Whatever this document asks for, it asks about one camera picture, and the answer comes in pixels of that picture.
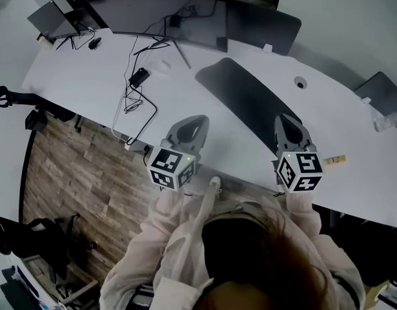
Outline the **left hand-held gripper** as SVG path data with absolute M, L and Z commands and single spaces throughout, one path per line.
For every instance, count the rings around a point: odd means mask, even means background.
M 209 131 L 206 115 L 190 116 L 173 124 L 161 143 L 152 149 L 147 161 L 151 182 L 178 191 L 195 175 Z

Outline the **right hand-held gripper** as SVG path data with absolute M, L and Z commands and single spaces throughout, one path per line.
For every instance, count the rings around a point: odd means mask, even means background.
M 312 192 L 324 175 L 324 160 L 311 140 L 309 131 L 297 119 L 281 114 L 274 120 L 277 146 L 275 172 L 289 193 Z

